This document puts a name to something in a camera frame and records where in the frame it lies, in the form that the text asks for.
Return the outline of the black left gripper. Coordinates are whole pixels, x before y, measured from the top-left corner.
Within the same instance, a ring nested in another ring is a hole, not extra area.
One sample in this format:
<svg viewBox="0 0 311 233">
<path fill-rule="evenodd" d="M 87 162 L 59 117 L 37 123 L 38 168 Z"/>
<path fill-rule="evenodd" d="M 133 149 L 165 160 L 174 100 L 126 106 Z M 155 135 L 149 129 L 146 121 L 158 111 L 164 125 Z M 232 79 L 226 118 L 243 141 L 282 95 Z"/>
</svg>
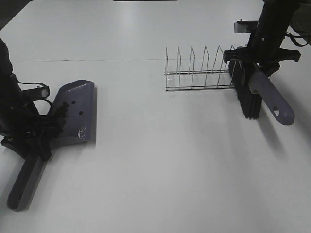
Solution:
<svg viewBox="0 0 311 233">
<path fill-rule="evenodd" d="M 43 99 L 50 107 L 52 103 Z M 39 148 L 39 157 L 48 161 L 52 155 L 50 141 L 63 132 L 64 122 L 54 121 L 52 114 L 41 115 L 30 98 L 19 104 L 16 101 L 0 98 L 0 134 L 4 137 L 1 144 L 28 157 L 34 146 Z"/>
</svg>

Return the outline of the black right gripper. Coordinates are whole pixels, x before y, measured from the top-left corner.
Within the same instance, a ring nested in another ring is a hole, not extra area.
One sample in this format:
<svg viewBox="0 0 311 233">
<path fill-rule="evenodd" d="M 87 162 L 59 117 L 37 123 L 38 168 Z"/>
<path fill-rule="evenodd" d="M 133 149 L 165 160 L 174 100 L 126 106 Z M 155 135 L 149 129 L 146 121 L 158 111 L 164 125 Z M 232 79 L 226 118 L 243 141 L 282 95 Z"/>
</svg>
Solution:
<svg viewBox="0 0 311 233">
<path fill-rule="evenodd" d="M 278 71 L 281 61 L 298 62 L 301 57 L 299 51 L 281 47 L 285 37 L 297 43 L 295 37 L 287 31 L 273 34 L 253 31 L 245 47 L 224 51 L 223 60 L 231 66 L 239 67 L 243 77 L 250 77 L 257 70 L 270 76 Z"/>
</svg>

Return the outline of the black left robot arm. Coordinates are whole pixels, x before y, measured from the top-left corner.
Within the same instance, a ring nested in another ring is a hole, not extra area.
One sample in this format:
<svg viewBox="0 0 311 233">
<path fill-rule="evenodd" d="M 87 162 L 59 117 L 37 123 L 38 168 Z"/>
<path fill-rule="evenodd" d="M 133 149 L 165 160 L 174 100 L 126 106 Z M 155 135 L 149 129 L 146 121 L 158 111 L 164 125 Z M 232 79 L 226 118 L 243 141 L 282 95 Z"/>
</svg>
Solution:
<svg viewBox="0 0 311 233">
<path fill-rule="evenodd" d="M 65 124 L 56 115 L 42 115 L 34 102 L 46 100 L 40 91 L 50 92 L 42 84 L 37 89 L 20 89 L 21 82 L 13 73 L 13 65 L 7 45 L 0 43 L 0 134 L 2 144 L 8 146 L 22 158 L 27 158 L 32 147 L 38 146 L 43 161 L 51 157 L 50 140 L 58 136 Z"/>
</svg>

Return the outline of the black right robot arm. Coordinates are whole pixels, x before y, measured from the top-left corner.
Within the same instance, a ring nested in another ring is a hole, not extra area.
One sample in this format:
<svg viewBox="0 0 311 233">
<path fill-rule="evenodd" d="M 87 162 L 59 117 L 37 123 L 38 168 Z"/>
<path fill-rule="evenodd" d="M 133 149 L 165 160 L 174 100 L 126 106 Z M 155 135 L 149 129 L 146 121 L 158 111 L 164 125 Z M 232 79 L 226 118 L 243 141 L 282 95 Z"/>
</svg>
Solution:
<svg viewBox="0 0 311 233">
<path fill-rule="evenodd" d="M 240 61 L 250 66 L 258 64 L 267 76 L 277 72 L 281 61 L 298 62 L 301 54 L 297 50 L 281 47 L 285 37 L 298 47 L 303 47 L 297 39 L 303 38 L 307 45 L 311 34 L 301 29 L 293 28 L 298 35 L 287 32 L 292 23 L 294 13 L 301 5 L 310 5 L 309 0 L 265 0 L 259 20 L 238 20 L 234 23 L 234 33 L 249 33 L 250 37 L 245 47 L 226 50 L 223 60 Z"/>
</svg>

